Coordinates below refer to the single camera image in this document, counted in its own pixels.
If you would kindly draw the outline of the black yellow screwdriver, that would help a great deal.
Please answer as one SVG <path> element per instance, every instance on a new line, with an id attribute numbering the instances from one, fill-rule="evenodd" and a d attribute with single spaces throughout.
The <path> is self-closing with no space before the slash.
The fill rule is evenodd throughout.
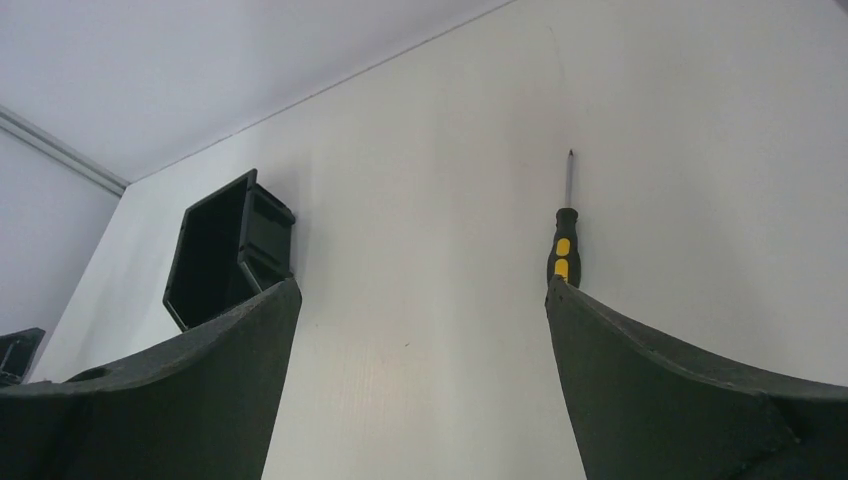
<path id="1" fill-rule="evenodd" d="M 574 163 L 575 153 L 570 149 L 566 158 L 565 202 L 555 214 L 555 231 L 547 259 L 546 279 L 550 282 L 555 276 L 559 276 L 567 284 L 579 288 L 582 262 L 577 232 L 579 213 L 572 202 Z"/>

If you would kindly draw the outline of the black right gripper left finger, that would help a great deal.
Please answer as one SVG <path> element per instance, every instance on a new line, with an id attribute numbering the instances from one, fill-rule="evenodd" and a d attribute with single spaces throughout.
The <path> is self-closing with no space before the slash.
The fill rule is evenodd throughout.
<path id="1" fill-rule="evenodd" d="M 288 279 L 65 382 L 4 388 L 2 477 L 260 478 L 301 305 Z"/>

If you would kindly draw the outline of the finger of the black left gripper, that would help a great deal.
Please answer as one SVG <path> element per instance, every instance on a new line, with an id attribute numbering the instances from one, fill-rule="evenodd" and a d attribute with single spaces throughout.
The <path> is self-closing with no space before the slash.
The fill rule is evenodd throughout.
<path id="1" fill-rule="evenodd" d="M 1 336 L 1 386 L 20 385 L 45 335 L 41 328 L 29 328 Z"/>

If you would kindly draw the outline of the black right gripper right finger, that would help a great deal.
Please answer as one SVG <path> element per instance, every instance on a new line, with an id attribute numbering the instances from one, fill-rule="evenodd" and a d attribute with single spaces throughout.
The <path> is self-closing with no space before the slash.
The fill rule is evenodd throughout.
<path id="1" fill-rule="evenodd" d="M 843 479 L 847 390 L 749 366 L 555 278 L 545 308 L 590 479 Z"/>

